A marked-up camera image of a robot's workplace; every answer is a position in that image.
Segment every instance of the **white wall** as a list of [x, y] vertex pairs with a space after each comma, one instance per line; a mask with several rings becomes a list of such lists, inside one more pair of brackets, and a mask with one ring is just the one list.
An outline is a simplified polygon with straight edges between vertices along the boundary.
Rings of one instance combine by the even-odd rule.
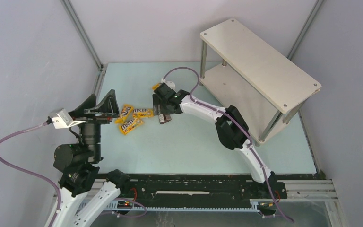
[[[287, 55], [314, 3], [315, 0], [72, 0], [104, 63], [199, 61], [199, 33], [231, 17]], [[207, 60], [220, 58], [210, 50]]]
[[349, 225], [363, 226], [363, 1], [326, 1], [294, 62], [322, 84], [304, 120]]
[[[0, 138], [45, 121], [55, 108], [77, 107], [96, 74], [59, 0], [0, 0]], [[55, 148], [73, 141], [49, 125], [8, 140], [0, 153], [56, 182]], [[48, 183], [0, 162], [0, 227], [43, 226], [52, 195]]]

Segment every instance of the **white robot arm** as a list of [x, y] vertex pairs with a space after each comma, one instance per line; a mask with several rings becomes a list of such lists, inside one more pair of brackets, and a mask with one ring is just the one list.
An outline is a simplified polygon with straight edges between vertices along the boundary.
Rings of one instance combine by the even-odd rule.
[[112, 182], [105, 182], [92, 200], [76, 214], [88, 192], [72, 197], [66, 188], [60, 190], [62, 196], [60, 210], [52, 227], [89, 227], [108, 204], [120, 195], [120, 189]]
[[[192, 96], [192, 99], [190, 98], [190, 96], [185, 96], [181, 100], [180, 108], [183, 113], [195, 115], [210, 123], [216, 123], [218, 118], [221, 118], [223, 116], [221, 112], [226, 112], [226, 108], [224, 107], [206, 103], [204, 101], [198, 100], [194, 96]], [[244, 161], [247, 163], [253, 180], [259, 183], [264, 183], [265, 176], [262, 171], [262, 167], [265, 168], [267, 177], [271, 175], [271, 171], [257, 154], [257, 151], [255, 150], [252, 142], [249, 139], [246, 139], [246, 141], [242, 144], [242, 148], [235, 148], [235, 150], [239, 151]], [[257, 160], [257, 157], [255, 157], [253, 153], [257, 154], [257, 157], [259, 158], [261, 163]]]
[[215, 123], [222, 145], [240, 152], [246, 161], [254, 181], [264, 184], [272, 174], [256, 152], [248, 134], [248, 126], [236, 107], [215, 106], [201, 101], [190, 93], [174, 91], [174, 83], [161, 81], [154, 90], [162, 110], [167, 114], [192, 114], [210, 123]]

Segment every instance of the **purple cable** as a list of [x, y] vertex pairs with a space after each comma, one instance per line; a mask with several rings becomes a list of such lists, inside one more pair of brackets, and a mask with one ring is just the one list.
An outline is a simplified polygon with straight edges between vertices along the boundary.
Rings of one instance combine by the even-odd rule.
[[[1, 143], [3, 143], [5, 140], [8, 140], [8, 139], [10, 139], [10, 138], [12, 138], [12, 137], [15, 137], [15, 136], [17, 136], [17, 135], [20, 135], [20, 134], [23, 134], [23, 133], [26, 133], [26, 132], [34, 131], [34, 130], [39, 129], [39, 128], [41, 128], [41, 127], [43, 127], [43, 126], [46, 126], [46, 125], [48, 125], [48, 123], [47, 123], [47, 122], [44, 122], [44, 123], [39, 124], [39, 125], [37, 125], [37, 126], [34, 126], [34, 127], [32, 127], [32, 128], [24, 129], [24, 130], [21, 130], [21, 131], [17, 131], [17, 132], [15, 132], [15, 133], [12, 133], [12, 134], [10, 134], [10, 135], [8, 135], [8, 136], [5, 136], [4, 138], [0, 139], [0, 144], [1, 144]], [[18, 171], [21, 171], [21, 172], [23, 172], [23, 173], [30, 174], [30, 175], [36, 176], [36, 177], [38, 177], [38, 178], [41, 178], [41, 179], [43, 179], [44, 181], [48, 182], [50, 185], [52, 185], [52, 187], [53, 187], [53, 188], [55, 189], [55, 191], [56, 191], [56, 194], [58, 195], [58, 202], [57, 202], [57, 204], [56, 204], [56, 210], [59, 210], [59, 208], [61, 207], [61, 203], [59, 202], [59, 201], [61, 201], [61, 192], [59, 191], [58, 186], [56, 186], [56, 184], [55, 184], [53, 181], [51, 181], [50, 179], [48, 179], [47, 177], [45, 177], [45, 176], [43, 176], [43, 175], [40, 175], [40, 174], [38, 174], [38, 173], [34, 173], [34, 172], [32, 172], [32, 171], [29, 171], [29, 170], [23, 169], [23, 168], [21, 168], [21, 167], [18, 167], [18, 166], [16, 166], [16, 165], [14, 165], [14, 164], [12, 164], [12, 163], [10, 163], [10, 162], [8, 162], [8, 161], [4, 160], [1, 156], [0, 156], [0, 162], [2, 162], [3, 164], [5, 164], [5, 165], [7, 165], [7, 166], [9, 166], [9, 167], [12, 167], [12, 168], [14, 168], [14, 169], [18, 170]], [[57, 216], [57, 215], [58, 215], [58, 214], [57, 214], [56, 212], [53, 214], [52, 219], [51, 219], [51, 221], [50, 221], [50, 223], [49, 223], [48, 227], [51, 227], [51, 226], [52, 226], [52, 224], [53, 224], [53, 222], [55, 221], [55, 219], [56, 219], [56, 216]]]
[[[227, 113], [225, 113], [225, 112], [223, 112], [223, 111], [220, 111], [220, 110], [217, 110], [217, 109], [215, 109], [215, 108], [213, 108], [213, 107], [211, 107], [211, 106], [209, 106], [209, 105], [207, 105], [207, 104], [205, 104], [205, 103], [202, 103], [202, 102], [200, 102], [200, 101], [197, 101], [197, 100], [195, 100], [195, 99], [193, 99], [193, 96], [192, 96], [192, 94], [193, 94], [193, 91], [198, 87], [198, 85], [199, 85], [199, 75], [198, 75], [198, 73], [194, 70], [194, 69], [192, 69], [192, 68], [189, 68], [189, 67], [177, 67], [177, 68], [174, 68], [174, 69], [172, 69], [172, 70], [170, 70], [165, 76], [164, 76], [164, 78], [163, 79], [165, 79], [171, 72], [173, 72], [173, 71], [175, 71], [175, 70], [179, 70], [179, 69], [186, 69], [186, 70], [190, 70], [190, 71], [193, 71], [194, 73], [195, 73], [195, 75], [197, 76], [197, 83], [196, 83], [196, 85], [193, 87], [193, 89], [190, 91], [190, 99], [191, 99], [191, 101], [193, 101], [193, 102], [195, 102], [195, 103], [197, 103], [197, 104], [199, 104], [199, 105], [201, 105], [201, 106], [203, 106], [203, 107], [206, 107], [206, 108], [208, 108], [208, 109], [210, 109], [210, 110], [213, 110], [213, 111], [217, 111], [217, 112], [219, 112], [219, 113], [221, 113], [221, 114], [223, 114], [224, 116], [226, 116], [227, 118], [229, 118], [242, 132], [243, 132], [243, 134], [247, 137], [247, 139], [248, 139], [248, 141], [250, 142], [249, 144], [248, 144], [248, 146], [247, 147], [249, 147], [249, 146], [251, 146], [252, 145], [252, 140], [251, 140], [251, 136], [249, 135], [249, 133], [235, 120], [235, 119], [233, 119], [233, 117], [231, 117], [230, 115], [228, 115]], [[280, 209], [280, 207], [279, 207], [279, 205], [278, 205], [278, 203], [276, 202], [276, 199], [275, 199], [275, 197], [274, 197], [274, 195], [273, 195], [273, 193], [272, 193], [272, 189], [270, 188], [270, 184], [269, 184], [269, 181], [268, 181], [268, 177], [267, 177], [267, 174], [266, 174], [266, 172], [265, 172], [265, 168], [263, 167], [264, 166], [264, 164], [261, 162], [261, 159], [258, 157], [258, 155], [255, 153], [255, 151], [250, 147], [250, 151], [251, 151], [251, 153], [254, 155], [254, 157], [256, 158], [256, 160], [258, 161], [258, 163], [262, 166], [262, 172], [264, 173], [264, 177], [265, 177], [265, 182], [266, 182], [266, 184], [267, 184], [267, 186], [268, 186], [268, 190], [269, 190], [269, 194], [270, 194], [270, 196], [272, 197], [272, 200], [273, 200], [273, 202], [274, 202], [274, 204], [276, 205], [276, 207], [277, 207], [277, 209], [279, 210], [279, 212], [280, 212], [280, 216], [282, 216], [284, 219], [286, 219], [288, 222], [291, 222], [291, 223], [294, 223], [294, 219], [292, 219], [291, 217], [289, 217], [289, 216], [287, 216], [287, 215], [285, 215], [284, 213], [283, 213], [283, 211]]]
[[128, 199], [125, 199], [125, 198], [116, 198], [115, 200], [127, 201], [127, 202], [134, 203], [136, 205], [139, 205], [139, 206], [141, 206], [144, 209], [144, 213], [139, 214], [139, 215], [128, 216], [128, 215], [116, 213], [114, 211], [106, 211], [106, 212], [102, 212], [99, 216], [101, 216], [101, 215], [107, 215], [107, 214], [115, 214], [117, 216], [119, 215], [119, 216], [122, 216], [122, 217], [125, 217], [125, 218], [139, 218], [139, 217], [144, 216], [147, 213], [146, 207], [143, 204], [139, 203], [139, 202], [136, 202], [136, 201], [133, 201], [133, 200], [128, 200]]

